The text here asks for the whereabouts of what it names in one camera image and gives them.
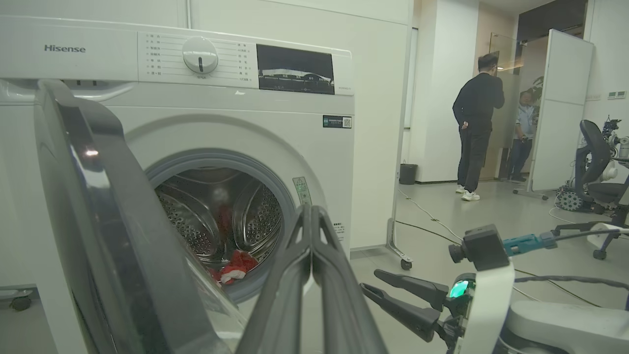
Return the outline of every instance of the man standing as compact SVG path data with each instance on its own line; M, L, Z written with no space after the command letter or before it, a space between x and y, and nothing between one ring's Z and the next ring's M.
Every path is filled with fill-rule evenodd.
M526 163L531 148L533 147L533 137L537 129L537 117L535 117L535 107L531 106L533 95L531 91L520 93L520 104L518 105L518 117L515 121L515 136L513 137L513 148L509 163L509 179L512 181L524 182L522 177L522 167Z
M489 145L491 117L494 108L504 105L503 81L496 77L498 57L487 54L478 58L478 71L452 106L461 137L457 193L463 193L461 199L469 201L481 199L475 191Z

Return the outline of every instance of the white pillar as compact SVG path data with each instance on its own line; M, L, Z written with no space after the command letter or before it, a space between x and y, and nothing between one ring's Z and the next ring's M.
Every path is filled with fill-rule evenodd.
M476 65L478 0L422 0L410 163L417 181L457 179L460 140L452 104Z

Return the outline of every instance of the white washing machine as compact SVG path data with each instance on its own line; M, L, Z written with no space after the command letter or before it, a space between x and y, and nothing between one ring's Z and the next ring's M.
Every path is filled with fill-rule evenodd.
M154 218L168 218L206 270L219 271L236 249L257 259L244 279L223 286L234 301L260 290L274 245L303 203L327 209L349 255L350 52L178 28L1 16L0 47L11 49L0 51L0 176L7 181L0 186L13 211L0 214L10 230L0 243L21 255L0 259L0 268L24 274L3 276L0 288L36 283L44 299L63 283L55 278L63 260L51 229L62 214L46 207L34 135L40 79L62 80L76 98L98 102L120 120L147 177L129 179L150 184L165 210Z

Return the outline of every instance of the white sneaker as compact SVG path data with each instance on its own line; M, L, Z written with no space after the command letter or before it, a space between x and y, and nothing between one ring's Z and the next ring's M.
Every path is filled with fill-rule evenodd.
M463 196L461 197L461 199L467 200L468 202L473 202L475 200L480 200L481 196L476 194L476 192L474 192L474 191L472 193L470 193L468 191L465 191L465 193L463 193Z

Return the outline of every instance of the black digital display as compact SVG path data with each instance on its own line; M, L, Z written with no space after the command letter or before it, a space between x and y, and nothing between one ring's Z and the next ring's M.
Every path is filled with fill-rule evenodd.
M332 54L257 45L260 89L334 94Z

